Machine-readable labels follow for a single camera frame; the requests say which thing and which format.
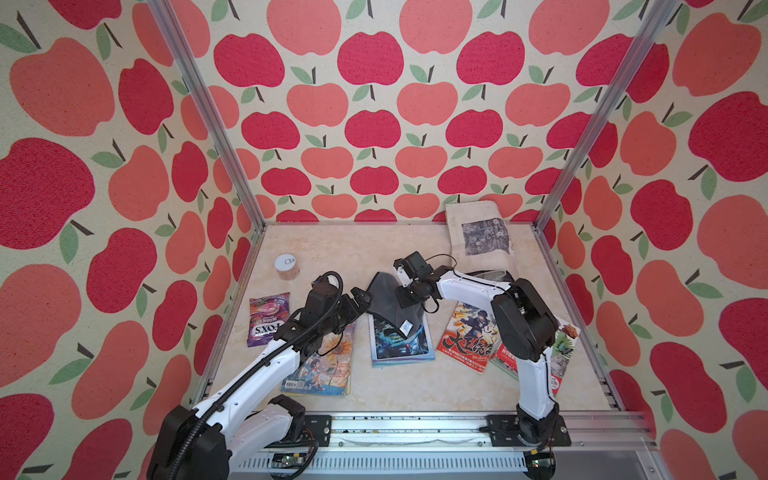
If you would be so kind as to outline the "blue robot sunflower magazine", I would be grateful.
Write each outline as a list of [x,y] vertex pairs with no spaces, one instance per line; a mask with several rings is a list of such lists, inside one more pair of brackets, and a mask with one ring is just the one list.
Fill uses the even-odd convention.
[[344,396],[351,388],[351,362],[356,325],[340,335],[330,334],[319,352],[309,357],[281,385],[281,391],[295,395]]

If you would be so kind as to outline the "grey green microfibre cloth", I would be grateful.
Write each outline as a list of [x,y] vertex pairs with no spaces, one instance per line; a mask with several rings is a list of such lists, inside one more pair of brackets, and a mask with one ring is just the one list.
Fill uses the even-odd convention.
[[367,312],[386,328],[408,340],[418,335],[426,313],[419,302],[402,307],[397,296],[398,287],[400,282],[393,275],[377,272],[367,288],[372,296]]

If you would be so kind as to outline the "white book with blue vortex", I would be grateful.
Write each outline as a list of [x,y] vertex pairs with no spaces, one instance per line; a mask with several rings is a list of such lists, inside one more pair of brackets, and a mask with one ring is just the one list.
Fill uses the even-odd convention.
[[369,314],[368,318],[373,367],[423,363],[435,359],[427,321],[424,321],[414,336],[404,339],[387,322],[372,314]]

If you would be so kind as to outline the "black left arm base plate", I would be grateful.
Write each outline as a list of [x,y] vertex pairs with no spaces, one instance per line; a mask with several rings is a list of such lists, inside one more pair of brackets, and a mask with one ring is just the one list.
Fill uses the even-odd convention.
[[311,433],[320,447],[330,444],[333,417],[331,415],[307,414],[304,418],[304,429]]

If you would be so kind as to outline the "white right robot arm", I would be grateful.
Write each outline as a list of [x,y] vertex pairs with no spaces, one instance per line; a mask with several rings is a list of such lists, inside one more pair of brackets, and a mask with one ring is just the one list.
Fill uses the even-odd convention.
[[447,267],[425,273],[396,269],[402,307],[431,298],[471,305],[491,314],[503,346],[515,358],[520,395],[515,434],[529,446],[546,444],[559,418],[550,385],[550,360],[559,322],[530,281],[497,282],[457,273]]

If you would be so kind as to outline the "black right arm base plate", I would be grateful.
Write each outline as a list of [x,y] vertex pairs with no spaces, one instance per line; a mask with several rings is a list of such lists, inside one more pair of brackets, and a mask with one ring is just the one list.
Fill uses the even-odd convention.
[[479,428],[489,436],[494,447],[546,448],[570,447],[572,440],[563,417],[553,415],[541,420],[518,415],[488,415]]

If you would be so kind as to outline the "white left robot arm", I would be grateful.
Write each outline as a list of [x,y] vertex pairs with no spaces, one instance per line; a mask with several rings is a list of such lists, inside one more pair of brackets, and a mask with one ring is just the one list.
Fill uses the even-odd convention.
[[196,406],[178,406],[166,415],[147,478],[225,479],[232,467],[272,444],[308,447],[314,454],[318,441],[305,427],[305,408],[285,395],[266,397],[320,350],[328,334],[343,333],[364,314],[371,301],[360,288],[344,293],[334,271],[318,277],[304,306],[234,380]]

